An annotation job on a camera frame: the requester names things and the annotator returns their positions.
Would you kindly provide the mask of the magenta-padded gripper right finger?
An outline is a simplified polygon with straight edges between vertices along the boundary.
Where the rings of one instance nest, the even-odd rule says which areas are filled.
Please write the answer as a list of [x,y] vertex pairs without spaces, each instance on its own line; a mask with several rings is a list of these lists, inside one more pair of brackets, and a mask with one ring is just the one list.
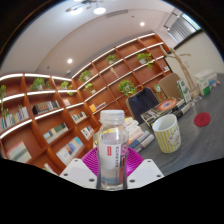
[[129,148],[126,160],[127,188],[135,189],[164,177],[152,159],[143,159],[137,152]]

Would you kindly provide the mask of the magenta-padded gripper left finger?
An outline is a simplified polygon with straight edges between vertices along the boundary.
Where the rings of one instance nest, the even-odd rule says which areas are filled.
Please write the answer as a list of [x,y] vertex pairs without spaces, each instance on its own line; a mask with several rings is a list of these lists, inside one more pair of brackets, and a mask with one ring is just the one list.
[[81,159],[74,158],[62,171],[60,177],[78,186],[96,189],[98,184],[99,162],[94,148]]

